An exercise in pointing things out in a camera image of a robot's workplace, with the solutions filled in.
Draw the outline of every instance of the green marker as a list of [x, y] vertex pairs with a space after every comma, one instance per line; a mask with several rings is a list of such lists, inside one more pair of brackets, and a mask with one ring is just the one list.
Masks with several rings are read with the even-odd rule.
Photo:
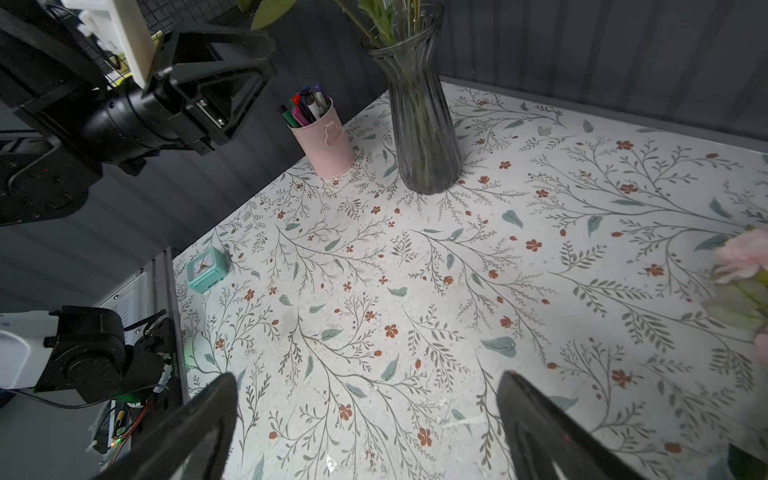
[[291, 128], [299, 128], [301, 125], [299, 125], [299, 122], [296, 121], [295, 118], [293, 118], [293, 115], [290, 114], [288, 109], [285, 105], [280, 105], [277, 110], [280, 111], [280, 114], [283, 116], [283, 118], [286, 119], [288, 122], [288, 125], [290, 125]]

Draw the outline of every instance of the white table surface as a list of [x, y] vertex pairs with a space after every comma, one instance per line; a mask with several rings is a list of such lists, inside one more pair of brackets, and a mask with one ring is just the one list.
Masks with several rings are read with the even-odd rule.
[[[350, 171], [300, 161], [175, 259], [191, 393], [238, 378], [224, 477], [514, 478], [509, 369], [648, 478], [766, 458], [751, 335], [700, 301], [713, 248], [768, 221], [768, 157], [444, 88], [449, 191], [405, 189], [384, 94], [346, 125]], [[211, 244], [232, 267], [199, 295]]]

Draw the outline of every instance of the pink marker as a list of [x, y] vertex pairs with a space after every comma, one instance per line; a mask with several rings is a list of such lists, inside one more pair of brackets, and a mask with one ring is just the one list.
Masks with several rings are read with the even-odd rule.
[[295, 118], [296, 121], [299, 122], [299, 125], [302, 127], [306, 127], [310, 124], [308, 121], [306, 121], [304, 115], [301, 115], [301, 110], [299, 110], [298, 107], [293, 107], [293, 110], [290, 111], [290, 114], [293, 115], [293, 118]]

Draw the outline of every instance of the pink flower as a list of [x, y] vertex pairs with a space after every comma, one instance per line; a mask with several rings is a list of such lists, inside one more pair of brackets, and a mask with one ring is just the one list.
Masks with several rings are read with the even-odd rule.
[[755, 337], [755, 357], [768, 368], [768, 333], [758, 333]]
[[768, 230], [751, 230], [728, 240], [715, 250], [715, 257], [720, 264], [715, 273], [723, 275], [715, 283], [751, 278], [761, 267], [768, 270]]

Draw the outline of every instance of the teal alarm clock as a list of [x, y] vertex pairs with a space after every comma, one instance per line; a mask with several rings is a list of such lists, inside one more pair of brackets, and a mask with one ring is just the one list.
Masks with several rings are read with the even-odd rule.
[[198, 293], [205, 293], [229, 273], [227, 258], [215, 247], [208, 247], [187, 264], [187, 285]]

